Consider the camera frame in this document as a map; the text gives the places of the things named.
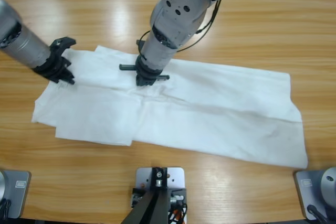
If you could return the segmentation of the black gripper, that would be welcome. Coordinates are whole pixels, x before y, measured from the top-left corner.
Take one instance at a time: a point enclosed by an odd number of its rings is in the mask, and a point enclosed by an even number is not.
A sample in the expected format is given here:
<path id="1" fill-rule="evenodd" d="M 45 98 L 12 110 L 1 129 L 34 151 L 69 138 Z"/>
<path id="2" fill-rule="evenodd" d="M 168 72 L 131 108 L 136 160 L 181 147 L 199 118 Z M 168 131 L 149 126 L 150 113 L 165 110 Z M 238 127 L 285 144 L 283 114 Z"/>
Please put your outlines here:
<path id="1" fill-rule="evenodd" d="M 135 71 L 137 86 L 152 86 L 156 81 L 169 80 L 169 75 L 161 75 L 162 70 L 153 70 L 145 65 L 140 57 L 137 57 L 134 65 L 119 64 L 121 71 Z"/>
<path id="2" fill-rule="evenodd" d="M 64 81 L 68 84 L 74 85 L 74 75 L 68 69 L 71 62 L 62 54 L 67 49 L 52 50 L 50 57 L 44 64 L 33 69 L 33 72 L 48 79 L 54 83 Z"/>

